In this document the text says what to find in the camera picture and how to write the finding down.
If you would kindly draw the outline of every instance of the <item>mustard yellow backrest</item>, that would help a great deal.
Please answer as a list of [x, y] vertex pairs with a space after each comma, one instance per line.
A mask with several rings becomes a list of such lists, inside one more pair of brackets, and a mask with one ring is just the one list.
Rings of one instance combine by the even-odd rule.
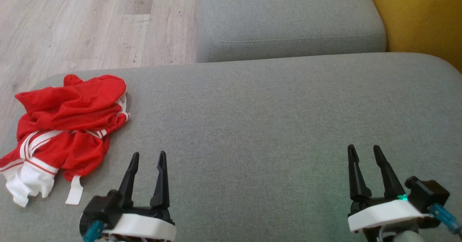
[[373, 0], [387, 51], [427, 53], [462, 72], [462, 0]]

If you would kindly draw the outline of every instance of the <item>wooden floor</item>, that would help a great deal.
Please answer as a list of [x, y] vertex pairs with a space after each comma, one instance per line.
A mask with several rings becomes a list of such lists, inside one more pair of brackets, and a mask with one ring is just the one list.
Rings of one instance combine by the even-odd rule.
[[0, 2], [0, 142], [14, 95], [48, 76], [195, 62], [196, 0]]

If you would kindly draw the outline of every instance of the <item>crumpled red cloth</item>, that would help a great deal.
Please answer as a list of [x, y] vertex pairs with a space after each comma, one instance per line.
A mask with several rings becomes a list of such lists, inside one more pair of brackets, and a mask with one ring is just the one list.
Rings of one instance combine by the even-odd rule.
[[73, 74], [63, 87], [16, 95], [25, 110], [18, 122], [17, 147], [0, 158], [0, 172], [13, 200], [26, 206], [28, 196], [48, 196], [58, 169], [71, 181], [102, 162], [111, 132], [130, 119], [126, 84], [113, 75], [83, 81]]

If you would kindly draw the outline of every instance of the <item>blue connector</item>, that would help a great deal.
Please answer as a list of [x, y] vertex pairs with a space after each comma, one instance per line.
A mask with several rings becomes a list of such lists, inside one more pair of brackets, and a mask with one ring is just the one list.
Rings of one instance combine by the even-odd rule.
[[435, 218], [441, 221], [452, 234], [457, 234], [462, 229], [462, 226], [457, 222], [456, 218], [452, 216], [443, 206], [439, 203], [435, 203], [428, 208], [428, 211], [435, 216]]
[[85, 233], [83, 240], [84, 242], [95, 242], [102, 237], [104, 230], [104, 223], [100, 220], [95, 220]]

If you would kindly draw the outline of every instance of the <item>gray seat cushion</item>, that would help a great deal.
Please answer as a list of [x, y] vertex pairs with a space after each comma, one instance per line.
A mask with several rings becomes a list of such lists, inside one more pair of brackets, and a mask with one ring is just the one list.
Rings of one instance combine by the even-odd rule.
[[197, 60], [385, 51], [372, 0], [198, 0]]
[[[439, 58], [363, 53], [78, 75], [105, 73], [127, 82], [132, 119], [83, 178], [81, 204], [64, 204], [70, 184], [60, 174], [50, 196], [25, 209], [4, 189], [0, 241], [80, 241], [83, 208], [119, 187], [135, 151], [139, 206], [149, 205], [157, 157], [167, 152], [179, 242], [365, 241], [347, 223], [349, 144], [375, 196], [383, 195], [378, 144], [402, 183], [412, 175], [437, 180], [452, 192], [447, 208], [462, 217], [462, 76]], [[15, 146], [14, 129], [2, 153]], [[444, 226], [422, 234], [457, 241]]]

